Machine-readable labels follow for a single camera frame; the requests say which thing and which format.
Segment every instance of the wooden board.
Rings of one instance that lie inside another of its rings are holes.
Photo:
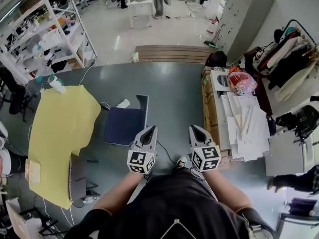
[[[187,62],[204,64],[216,50],[208,47],[180,45],[136,46],[140,62]]]

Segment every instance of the yellow fabric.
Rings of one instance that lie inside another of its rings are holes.
[[[81,86],[66,86],[64,94],[45,90],[37,108],[29,144],[29,159],[41,166],[40,183],[32,191],[65,209],[70,208],[68,178],[71,153],[87,146],[101,106]]]

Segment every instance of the gray locker cabinet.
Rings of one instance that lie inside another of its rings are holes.
[[[263,25],[274,0],[227,0],[216,43],[233,62],[245,53]]]

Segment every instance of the stack of papers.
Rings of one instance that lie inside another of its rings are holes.
[[[269,151],[270,138],[266,113],[260,109],[253,95],[238,96],[228,92],[222,95],[227,117],[232,158],[255,160]]]

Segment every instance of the black t-shirt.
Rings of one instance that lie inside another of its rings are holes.
[[[208,187],[188,169],[179,169],[148,183],[125,208],[112,216],[104,210],[91,210],[65,239],[87,239],[99,231],[98,239],[164,238],[248,239],[248,226],[272,229],[251,208],[234,213],[216,201]]]

